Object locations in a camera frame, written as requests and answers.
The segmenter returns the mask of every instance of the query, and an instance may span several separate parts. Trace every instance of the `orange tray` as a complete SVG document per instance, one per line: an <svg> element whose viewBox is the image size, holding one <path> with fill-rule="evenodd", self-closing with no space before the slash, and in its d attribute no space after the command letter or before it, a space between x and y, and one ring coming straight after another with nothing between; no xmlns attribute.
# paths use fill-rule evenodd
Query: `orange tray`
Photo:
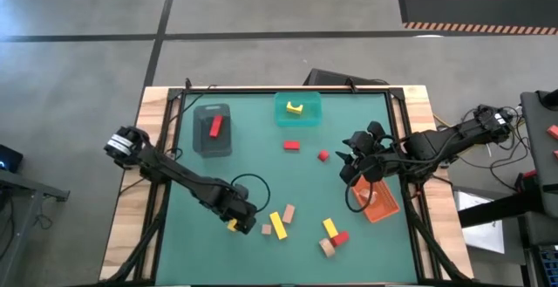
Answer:
<svg viewBox="0 0 558 287"><path fill-rule="evenodd" d="M366 194L367 191L370 192L369 190L370 183L363 176L360 177L355 187L352 188L352 192L361 207L366 204L368 198L364 198L360 194L361 192ZM376 199L363 211L370 222L381 221L399 211L399 205L385 181L381 180L372 183L372 193L376 193Z"/></svg>

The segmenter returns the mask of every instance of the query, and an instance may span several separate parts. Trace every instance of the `green table surface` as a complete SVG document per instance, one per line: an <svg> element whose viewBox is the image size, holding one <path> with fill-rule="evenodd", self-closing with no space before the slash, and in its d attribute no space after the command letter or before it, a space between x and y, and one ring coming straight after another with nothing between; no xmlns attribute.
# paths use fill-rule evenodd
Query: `green table surface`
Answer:
<svg viewBox="0 0 558 287"><path fill-rule="evenodd" d="M256 215L248 235L231 232L226 223L203 208L182 186L171 187L167 223L160 252L157 284L347 284L375 282L416 283L409 230L397 177L386 179L400 211L377 223L362 213L350 212L339 178L343 162L334 152L349 152L341 140L364 130L371 120L389 132L383 94L322 94L323 120L314 127L279 127L274 99L269 94L210 93L184 115L179 162L199 175L231 181L239 174L259 174L271 188L269 205ZM188 96L188 105L194 96ZM197 105L230 106L232 149L227 157L202 158L192 148L193 111ZM299 152L286 152L285 140L298 140ZM330 158L317 155L327 150ZM255 178L238 183L249 189L248 200L258 208L265 187ZM296 207L288 237L261 233L269 214L282 215L290 203ZM331 218L350 240L326 258L318 242L327 237L322 221Z"/></svg>

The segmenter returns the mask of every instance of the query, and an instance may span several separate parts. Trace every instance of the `red block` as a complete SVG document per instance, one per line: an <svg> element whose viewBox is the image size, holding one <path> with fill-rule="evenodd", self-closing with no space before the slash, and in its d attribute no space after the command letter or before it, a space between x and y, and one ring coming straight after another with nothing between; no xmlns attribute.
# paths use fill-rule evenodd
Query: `red block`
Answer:
<svg viewBox="0 0 558 287"><path fill-rule="evenodd" d="M547 130L548 134L552 135L555 139L558 140L558 126L553 125Z"/></svg>
<svg viewBox="0 0 558 287"><path fill-rule="evenodd" d="M323 150L322 152L320 152L320 154L317 155L317 158L320 159L320 161L325 161L328 159L328 157L330 157L330 154L326 150Z"/></svg>
<svg viewBox="0 0 558 287"><path fill-rule="evenodd" d="M343 244L344 242L346 242L347 240L349 240L349 233L346 231L342 231L341 233L339 233L339 235L334 236L330 240L331 240L331 244L333 244L333 246L336 248L341 244Z"/></svg>
<svg viewBox="0 0 558 287"><path fill-rule="evenodd" d="M213 123L211 124L211 131L209 131L209 136L216 138L219 135L219 130L221 129L221 123L223 121L223 116L216 115L213 117Z"/></svg>
<svg viewBox="0 0 558 287"><path fill-rule="evenodd" d="M283 148L287 150L296 150L300 149L300 142L299 141L285 141L283 143Z"/></svg>

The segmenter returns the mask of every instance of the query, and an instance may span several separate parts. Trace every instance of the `metal stand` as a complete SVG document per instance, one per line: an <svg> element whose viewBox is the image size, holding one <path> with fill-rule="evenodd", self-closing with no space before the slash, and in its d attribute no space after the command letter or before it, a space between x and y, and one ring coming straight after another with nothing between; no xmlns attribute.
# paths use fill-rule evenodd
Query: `metal stand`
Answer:
<svg viewBox="0 0 558 287"><path fill-rule="evenodd" d="M510 195L486 204L463 209L458 214L461 227L467 228L498 221L506 217L514 217L528 211L544 212L539 190L529 190L517 195Z"/></svg>
<svg viewBox="0 0 558 287"><path fill-rule="evenodd" d="M0 287L8 285L14 268L24 250L24 242L27 240L31 228L35 224L41 205L46 196L56 198L58 202L65 202L70 195L70 191L60 190L43 183L28 180L19 174L0 170L0 186L8 186L13 189L13 196L26 197L29 201L26 210L21 214L22 218L14 223L14 237L6 255L0 260Z"/></svg>

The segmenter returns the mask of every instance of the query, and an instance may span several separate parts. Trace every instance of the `wooden table frame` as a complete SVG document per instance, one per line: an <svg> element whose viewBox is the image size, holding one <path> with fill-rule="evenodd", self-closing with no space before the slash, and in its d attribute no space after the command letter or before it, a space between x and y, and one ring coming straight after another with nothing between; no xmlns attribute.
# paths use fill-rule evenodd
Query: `wooden table frame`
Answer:
<svg viewBox="0 0 558 287"><path fill-rule="evenodd" d="M206 91L207 87L192 87L192 92ZM289 90L319 90L322 92L350 92L348 86L216 86L211 87L212 92L257 92L257 91L289 91ZM388 105L391 120L395 121L398 137L405 137L410 132L435 129L432 109L428 100L426 89L423 85L381 85L359 86L358 90L389 91L392 105ZM136 122L136 126L145 130L155 142L163 133L165 150L175 147L180 131L181 116L171 123L163 125L163 120L177 115L184 105L185 96L181 96L184 88L172 87L147 87ZM447 178L445 170L439 170L437 176ZM133 184L139 179L136 170L126 171L121 183L121 189ZM156 186L149 181L143 181L137 186L127 190L117 201L115 215L112 221L111 234L105 251L102 270L99 279L111 277L128 258L137 245L141 235L146 232L156 214L160 211L163 199L167 199L169 188L164 185ZM459 218L453 192L450 185L445 182L430 179L423 188L422 200L413 200L415 210L421 214L425 224L430 226L435 240L439 243L449 258L459 270L473 277L473 270L469 261L465 241L459 224ZM418 273L423 273L423 278L448 278L440 269L438 263L432 260L432 253L426 247L424 239L415 230L411 230L411 239L416 240L413 246L418 247L413 251L415 265ZM128 275L128 279L154 280L154 272L158 263L158 253L162 236L156 234L149 242L146 253L141 256L140 267Z"/></svg>

